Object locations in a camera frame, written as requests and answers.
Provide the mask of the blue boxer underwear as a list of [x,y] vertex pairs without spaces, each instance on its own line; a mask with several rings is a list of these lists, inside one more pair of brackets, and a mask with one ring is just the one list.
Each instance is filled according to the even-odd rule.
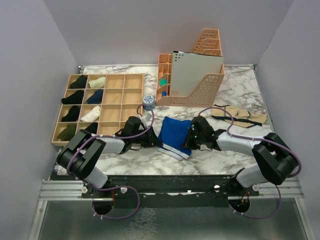
[[158,135],[162,146],[157,147],[156,150],[179,161],[188,159],[192,150],[190,148],[184,149],[182,146],[191,127],[190,120],[178,120],[165,116]]

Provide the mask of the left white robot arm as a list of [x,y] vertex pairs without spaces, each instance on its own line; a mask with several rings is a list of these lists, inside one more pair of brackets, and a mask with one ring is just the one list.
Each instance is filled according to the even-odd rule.
[[163,145],[143,117],[130,116],[115,136],[101,137],[79,130],[60,151],[56,162],[71,175],[93,185],[94,193],[103,198],[110,193],[111,186],[107,175],[96,167],[99,157],[110,153],[124,154],[131,150],[133,144],[143,148]]

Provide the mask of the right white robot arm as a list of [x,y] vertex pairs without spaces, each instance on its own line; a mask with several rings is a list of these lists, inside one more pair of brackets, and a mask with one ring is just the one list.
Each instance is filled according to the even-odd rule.
[[287,178],[300,173],[298,157],[275,133],[263,137],[231,134],[228,130],[214,130],[203,116],[196,116],[182,144],[183,149],[199,150],[205,145],[210,150],[233,151],[255,158],[256,165],[239,170],[230,180],[230,191],[240,196],[253,185],[272,183],[281,185]]

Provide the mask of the beige underwear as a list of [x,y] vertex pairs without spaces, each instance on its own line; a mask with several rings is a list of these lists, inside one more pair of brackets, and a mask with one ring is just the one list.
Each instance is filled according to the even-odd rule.
[[[252,113],[245,109],[230,105],[219,106],[215,104],[214,107],[221,108],[229,112],[233,117],[234,125],[242,128],[251,128],[255,126],[261,127],[267,120],[267,115],[264,113]],[[227,123],[232,122],[230,116],[219,109],[212,109],[211,116],[216,120],[223,120]]]

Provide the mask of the blue patterned round tin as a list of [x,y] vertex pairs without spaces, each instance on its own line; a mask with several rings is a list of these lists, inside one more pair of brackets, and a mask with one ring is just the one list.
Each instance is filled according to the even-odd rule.
[[142,98],[142,103],[146,106],[149,106],[151,109],[155,107],[156,100],[155,97],[151,94],[146,94]]

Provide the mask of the black rolled sock bottom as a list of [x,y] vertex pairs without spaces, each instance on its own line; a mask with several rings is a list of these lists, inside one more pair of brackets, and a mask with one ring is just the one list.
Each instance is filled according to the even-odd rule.
[[86,130],[91,134],[96,134],[98,131],[98,123],[97,122],[81,122],[79,124],[80,130]]

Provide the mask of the black rolled sock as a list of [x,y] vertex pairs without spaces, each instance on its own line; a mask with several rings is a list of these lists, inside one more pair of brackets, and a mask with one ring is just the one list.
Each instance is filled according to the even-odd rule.
[[61,118],[61,122],[77,122],[80,115],[80,107],[77,105],[73,105],[66,116]]
[[88,77],[80,75],[73,83],[69,85],[70,89],[85,89]]
[[63,105],[80,105],[83,102],[84,90],[77,90],[68,97],[62,98],[61,103]]
[[81,122],[79,124],[80,130],[86,130],[91,134],[96,134],[98,131],[98,123],[97,122]]

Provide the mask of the wooden compartment tray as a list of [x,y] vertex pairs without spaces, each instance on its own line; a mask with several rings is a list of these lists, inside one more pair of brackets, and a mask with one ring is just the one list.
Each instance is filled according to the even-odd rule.
[[[86,87],[81,89],[70,89],[79,76],[87,76]],[[105,77],[104,88],[90,88],[89,81]],[[87,104],[86,101],[96,90],[103,90],[102,101],[99,104]],[[68,78],[67,87],[63,98],[72,95],[78,90],[84,91],[82,104],[62,104],[60,106],[58,118],[55,124],[54,133],[51,143],[57,147],[65,146],[69,141],[61,141],[57,138],[67,125],[76,125],[76,132],[79,130],[82,122],[81,110],[84,106],[100,106],[101,113],[99,119],[94,122],[98,123],[96,134],[113,135],[125,125],[128,117],[141,115],[143,108],[138,105],[142,103],[144,93],[144,75],[142,73],[122,73],[122,74],[72,74]],[[80,107],[80,114],[76,122],[61,122],[62,117],[66,116],[72,106]]]

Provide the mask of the navy rolled sock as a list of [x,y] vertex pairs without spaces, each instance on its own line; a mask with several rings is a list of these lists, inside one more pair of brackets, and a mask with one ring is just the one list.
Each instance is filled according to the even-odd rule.
[[87,100],[87,104],[100,104],[103,99],[104,91],[102,89],[96,90],[92,96],[90,96]]

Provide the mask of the grey white folder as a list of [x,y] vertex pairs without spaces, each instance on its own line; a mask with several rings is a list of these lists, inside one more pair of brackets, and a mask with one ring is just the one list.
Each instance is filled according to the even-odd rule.
[[191,52],[174,51],[172,54],[170,95],[188,96],[207,74],[218,74],[224,58]]

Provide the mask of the pale green rolled sock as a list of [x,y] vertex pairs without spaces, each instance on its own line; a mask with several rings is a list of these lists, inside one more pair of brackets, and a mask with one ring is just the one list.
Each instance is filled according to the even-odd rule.
[[100,89],[100,88],[104,88],[105,81],[106,81],[106,77],[102,76],[97,79],[90,80],[88,84],[91,89]]

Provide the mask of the dark green rolled sock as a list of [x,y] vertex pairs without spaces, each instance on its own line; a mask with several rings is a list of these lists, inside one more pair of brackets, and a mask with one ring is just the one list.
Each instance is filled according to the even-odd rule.
[[57,138],[60,141],[70,141],[75,136],[76,129],[76,125],[68,124],[67,127],[58,134]]

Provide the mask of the black rolled sock top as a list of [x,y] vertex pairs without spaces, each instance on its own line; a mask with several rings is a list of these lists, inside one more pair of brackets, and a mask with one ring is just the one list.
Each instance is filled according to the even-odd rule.
[[70,89],[85,89],[88,77],[80,75],[73,83],[69,85]]

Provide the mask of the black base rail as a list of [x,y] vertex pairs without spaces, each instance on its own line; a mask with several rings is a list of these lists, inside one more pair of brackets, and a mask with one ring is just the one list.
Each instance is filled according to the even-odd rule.
[[229,199],[256,197],[258,191],[237,184],[231,175],[111,175],[106,183],[114,191],[87,187],[82,198],[114,204],[115,208],[227,208]]

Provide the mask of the aluminium extrusion rail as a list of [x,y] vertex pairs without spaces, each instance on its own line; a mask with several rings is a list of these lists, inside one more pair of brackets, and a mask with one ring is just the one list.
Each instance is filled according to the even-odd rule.
[[40,201],[78,201],[82,199],[84,184],[78,180],[43,181],[38,199]]

